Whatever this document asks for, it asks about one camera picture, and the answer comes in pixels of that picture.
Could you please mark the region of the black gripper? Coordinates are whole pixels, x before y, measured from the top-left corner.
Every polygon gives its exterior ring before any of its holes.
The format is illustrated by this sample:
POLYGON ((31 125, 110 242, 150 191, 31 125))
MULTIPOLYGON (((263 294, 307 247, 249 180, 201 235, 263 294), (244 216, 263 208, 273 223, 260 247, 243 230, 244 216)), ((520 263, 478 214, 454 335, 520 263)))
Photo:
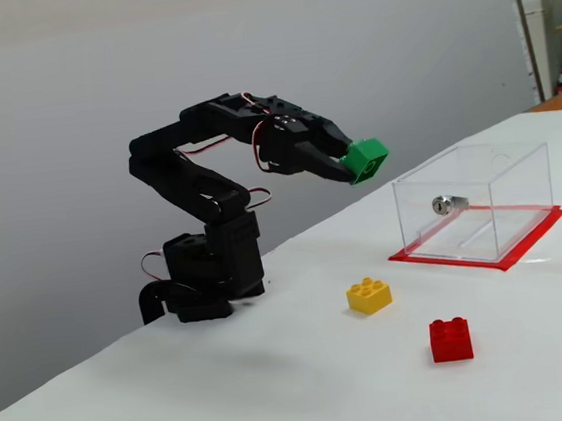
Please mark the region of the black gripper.
POLYGON ((267 164, 269 172, 281 175, 309 172, 325 180, 354 181, 354 173, 340 162, 348 154, 352 140, 334 122, 277 95, 248 94, 247 102, 253 110, 262 112, 251 140, 253 146, 258 145, 259 159, 267 164), (286 130, 298 125, 306 130, 296 133, 286 130))

